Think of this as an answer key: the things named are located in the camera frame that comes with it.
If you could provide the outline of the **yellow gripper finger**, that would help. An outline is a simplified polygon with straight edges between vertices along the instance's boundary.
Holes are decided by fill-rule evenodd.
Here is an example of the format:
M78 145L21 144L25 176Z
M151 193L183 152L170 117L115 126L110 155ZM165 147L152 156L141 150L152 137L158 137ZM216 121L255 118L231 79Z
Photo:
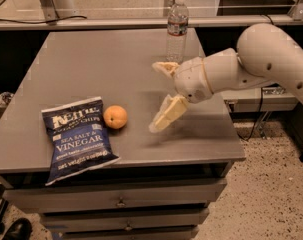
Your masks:
M187 111L188 106L188 100L182 95L178 94L174 97L167 95L160 106L160 110L149 125L150 132L163 131L171 123L179 119Z
M176 62L155 62L152 64L152 68L158 72L163 73L166 77L172 78L175 74L179 64Z

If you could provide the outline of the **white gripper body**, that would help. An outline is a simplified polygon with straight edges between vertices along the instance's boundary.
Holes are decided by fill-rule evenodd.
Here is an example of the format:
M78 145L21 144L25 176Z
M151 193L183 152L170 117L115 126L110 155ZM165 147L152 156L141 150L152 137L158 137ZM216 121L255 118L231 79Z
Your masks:
M200 57L185 61L176 69L174 85L177 93L190 103L200 103L213 95Z

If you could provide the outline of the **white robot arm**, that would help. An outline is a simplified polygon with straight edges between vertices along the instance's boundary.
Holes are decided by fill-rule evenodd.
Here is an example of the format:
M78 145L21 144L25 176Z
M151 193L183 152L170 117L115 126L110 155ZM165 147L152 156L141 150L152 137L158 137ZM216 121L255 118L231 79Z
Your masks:
M282 29L255 24L243 31L237 46L181 64L155 62L155 71L174 83L177 95L166 96L149 130L160 132L180 118L191 103L215 93L277 83L303 104L303 49Z

